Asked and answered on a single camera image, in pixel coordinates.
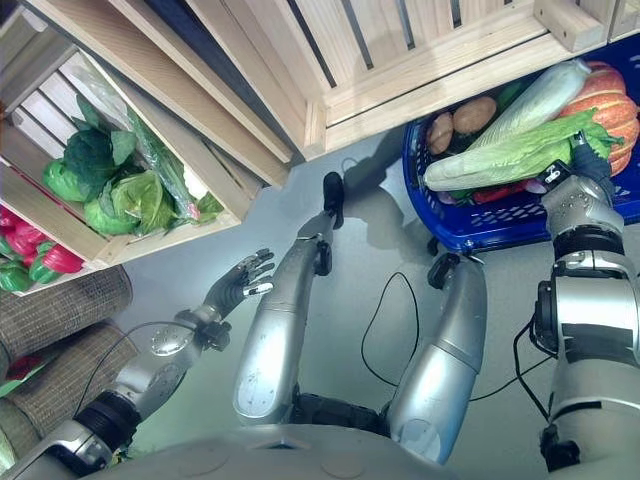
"lettuce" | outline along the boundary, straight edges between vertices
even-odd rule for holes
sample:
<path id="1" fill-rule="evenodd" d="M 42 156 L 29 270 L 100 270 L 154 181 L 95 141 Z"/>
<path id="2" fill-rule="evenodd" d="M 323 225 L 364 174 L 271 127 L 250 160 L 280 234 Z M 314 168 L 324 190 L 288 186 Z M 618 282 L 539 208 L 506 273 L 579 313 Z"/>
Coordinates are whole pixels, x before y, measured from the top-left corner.
<path id="1" fill-rule="evenodd" d="M 622 138 L 611 137 L 592 119 L 594 110 L 562 117 L 499 143 L 466 150 L 432 163 L 424 175 L 434 191 L 463 190 L 517 182 L 538 175 L 555 160 L 569 164 L 569 137 L 582 130 L 596 154 L 606 162 L 611 145 Z"/>

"green vegetable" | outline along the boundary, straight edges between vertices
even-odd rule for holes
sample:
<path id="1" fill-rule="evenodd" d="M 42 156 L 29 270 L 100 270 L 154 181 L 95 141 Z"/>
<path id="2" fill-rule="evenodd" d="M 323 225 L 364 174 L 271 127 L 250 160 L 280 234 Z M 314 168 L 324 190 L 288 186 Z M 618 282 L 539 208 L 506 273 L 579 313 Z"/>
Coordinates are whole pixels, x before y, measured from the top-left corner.
<path id="1" fill-rule="evenodd" d="M 182 162 L 134 111 L 129 110 L 128 115 L 145 160 L 160 176 L 162 184 L 175 200 L 178 214 L 181 217 L 197 219 L 198 210 L 185 185 Z"/>
<path id="2" fill-rule="evenodd" d="M 86 202 L 91 193 L 91 186 L 78 180 L 62 159 L 55 160 L 44 170 L 44 184 L 58 197 L 68 202 Z"/>
<path id="3" fill-rule="evenodd" d="M 38 256 L 31 264 L 31 267 L 29 267 L 29 278 L 34 282 L 46 285 L 47 283 L 57 280 L 62 275 L 42 264 L 44 256 L 54 246 L 54 242 L 44 242 L 38 246 Z"/>
<path id="4" fill-rule="evenodd" d="M 176 216 L 160 177 L 152 171 L 120 180 L 111 191 L 111 199 L 118 218 L 128 214 L 140 219 L 137 233 L 141 235 L 169 228 Z"/>
<path id="5" fill-rule="evenodd" d="M 470 148 L 502 142 L 552 119 L 578 94 L 590 72 L 582 60 L 562 62 L 547 69 Z"/>
<path id="6" fill-rule="evenodd" d="M 111 140 L 100 130 L 80 130 L 67 141 L 64 163 L 78 182 L 87 185 L 88 198 L 97 196 L 116 172 L 112 155 Z"/>
<path id="7" fill-rule="evenodd" d="M 0 235 L 0 255 L 5 256 L 9 260 L 21 260 L 22 255 L 14 252 L 11 245 L 7 242 L 6 238 Z"/>
<path id="8" fill-rule="evenodd" d="M 623 139 L 610 137 L 595 123 L 595 109 L 559 118 L 500 143 L 467 150 L 432 163 L 425 173 L 431 190 L 452 191 L 488 187 L 534 177 L 555 160 L 569 164 L 569 137 L 583 130 L 587 142 L 606 161 L 612 143 Z"/>
<path id="9" fill-rule="evenodd" d="M 96 109 L 93 108 L 93 105 L 87 102 L 82 95 L 76 95 L 76 103 L 78 104 L 78 108 L 80 108 L 86 123 L 93 128 L 100 130 L 100 115 Z"/>
<path id="10" fill-rule="evenodd" d="M 218 214 L 224 210 L 224 207 L 220 205 L 211 193 L 207 192 L 198 201 L 198 210 L 200 211 L 198 223 L 208 223 L 215 220 Z"/>
<path id="11" fill-rule="evenodd" d="M 113 161 L 116 165 L 122 165 L 136 149 L 136 134 L 133 132 L 111 132 L 111 145 L 113 147 Z"/>
<path id="12" fill-rule="evenodd" d="M 24 292 L 33 285 L 27 269 L 16 261 L 0 264 L 0 288 L 8 292 Z"/>
<path id="13" fill-rule="evenodd" d="M 91 228 L 103 235 L 124 235 L 132 233 L 140 220 L 131 215 L 124 214 L 121 217 L 109 215 L 100 206 L 96 198 L 84 205 L 84 218 Z"/>

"orange pumpkin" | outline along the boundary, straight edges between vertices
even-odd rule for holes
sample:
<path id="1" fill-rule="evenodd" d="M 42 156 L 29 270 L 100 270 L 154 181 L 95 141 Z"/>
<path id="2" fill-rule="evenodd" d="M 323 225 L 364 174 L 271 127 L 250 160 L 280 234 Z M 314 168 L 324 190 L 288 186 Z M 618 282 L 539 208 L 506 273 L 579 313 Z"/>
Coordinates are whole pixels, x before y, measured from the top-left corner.
<path id="1" fill-rule="evenodd" d="M 609 155 L 612 175 L 617 175 L 631 161 L 631 150 L 638 139 L 638 107 L 627 97 L 620 72 L 604 62 L 588 62 L 588 65 L 592 72 L 584 87 L 559 116 L 597 108 L 593 121 L 606 128 L 612 137 L 624 138 L 624 143 L 614 145 Z"/>

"blue basket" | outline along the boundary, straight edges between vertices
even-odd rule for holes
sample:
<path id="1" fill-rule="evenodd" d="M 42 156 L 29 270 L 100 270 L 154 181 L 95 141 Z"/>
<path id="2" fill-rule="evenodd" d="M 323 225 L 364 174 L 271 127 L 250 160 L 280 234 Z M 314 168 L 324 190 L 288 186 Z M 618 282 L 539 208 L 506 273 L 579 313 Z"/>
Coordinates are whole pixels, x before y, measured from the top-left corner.
<path id="1" fill-rule="evenodd" d="M 582 58 L 605 61 L 622 73 L 627 95 L 640 101 L 639 37 L 610 44 Z M 439 112 L 414 120 L 405 129 L 402 162 L 409 198 L 418 216 L 450 251 L 471 253 L 497 250 L 549 239 L 545 229 L 546 213 L 540 195 L 527 192 L 511 195 L 483 205 L 456 207 L 445 205 L 422 179 L 431 156 L 426 148 L 426 133 Z M 640 140 L 629 166 L 614 177 L 615 209 L 626 224 L 640 221 Z"/>

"red vegetable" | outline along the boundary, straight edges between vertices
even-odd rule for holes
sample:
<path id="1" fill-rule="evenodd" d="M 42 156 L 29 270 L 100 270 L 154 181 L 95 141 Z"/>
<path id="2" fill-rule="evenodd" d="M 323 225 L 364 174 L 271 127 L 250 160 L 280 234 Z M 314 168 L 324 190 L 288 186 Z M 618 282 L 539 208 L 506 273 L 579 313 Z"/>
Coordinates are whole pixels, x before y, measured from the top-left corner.
<path id="1" fill-rule="evenodd" d="M 508 197 L 514 193 L 523 192 L 527 181 L 528 180 L 522 180 L 520 182 L 510 183 L 509 185 L 503 185 L 501 187 L 478 190 L 477 192 L 473 192 L 473 201 L 478 204 L 495 202 L 496 200 Z"/>
<path id="2" fill-rule="evenodd" d="M 13 227 L 23 220 L 6 207 L 0 205 L 0 227 Z"/>
<path id="3" fill-rule="evenodd" d="M 13 232 L 7 233 L 5 236 L 7 243 L 16 253 L 20 255 L 31 255 L 36 251 L 36 246 L 33 243 L 29 243 L 25 238 L 18 235 L 18 233 L 14 230 Z"/>
<path id="4" fill-rule="evenodd" d="M 31 265 L 33 265 L 33 262 L 36 260 L 36 258 L 38 257 L 38 252 L 33 252 L 31 255 L 27 255 L 26 257 L 24 257 L 22 259 L 22 264 L 29 268 L 31 267 Z"/>
<path id="5" fill-rule="evenodd" d="M 27 222 L 20 222 L 16 225 L 16 234 L 34 245 L 40 245 L 47 240 L 47 236 L 44 233 Z"/>
<path id="6" fill-rule="evenodd" d="M 61 245 L 55 245 L 42 259 L 42 264 L 58 273 L 76 273 L 82 270 L 82 260 Z"/>

